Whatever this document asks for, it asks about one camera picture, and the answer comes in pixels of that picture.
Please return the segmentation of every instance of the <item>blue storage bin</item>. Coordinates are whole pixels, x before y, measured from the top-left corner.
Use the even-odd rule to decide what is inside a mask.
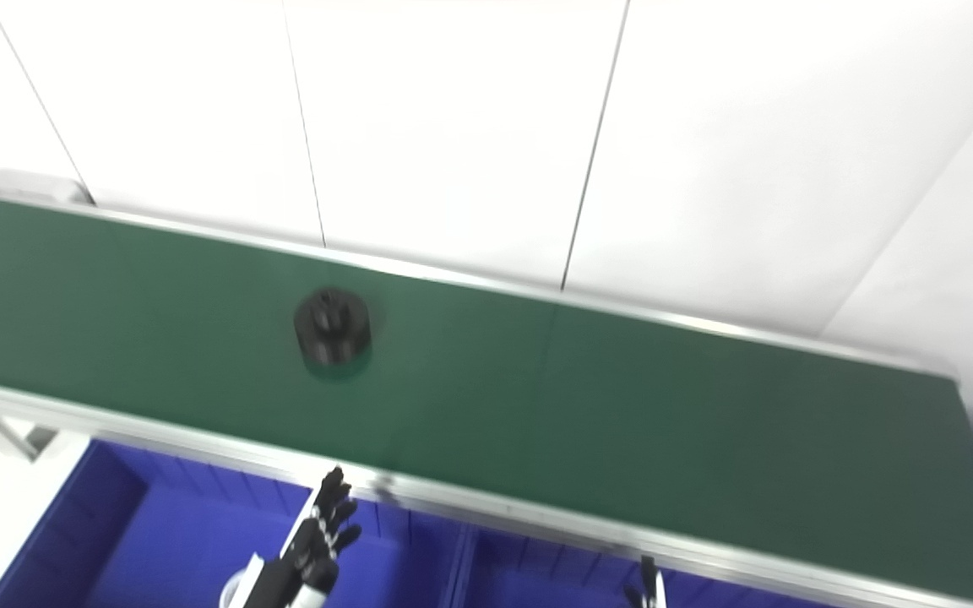
[[[92,442],[3,580],[0,608],[215,608],[273,557],[309,490]],[[637,562],[360,502],[327,608],[618,608]],[[664,570],[671,608],[819,604]]]
[[[93,442],[0,581],[0,608],[216,608],[280,551],[309,490]],[[327,608],[448,605],[466,527],[363,501]]]
[[[639,564],[572,546],[477,530],[453,608],[619,608],[640,589]],[[812,603],[663,570],[671,608],[808,608]]]

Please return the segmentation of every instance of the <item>green conveyor belt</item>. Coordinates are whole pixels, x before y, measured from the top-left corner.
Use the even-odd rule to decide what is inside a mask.
[[[322,285],[372,315],[343,378]],[[948,378],[0,201],[0,385],[973,600]]]

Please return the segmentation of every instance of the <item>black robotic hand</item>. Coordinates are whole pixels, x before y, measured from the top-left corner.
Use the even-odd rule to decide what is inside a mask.
[[[319,608],[329,596],[340,566],[336,557],[354,543],[362,528],[344,526],[358,503],[348,499],[344,472],[325,475],[310,507],[281,557],[265,562],[247,597],[246,608]]]

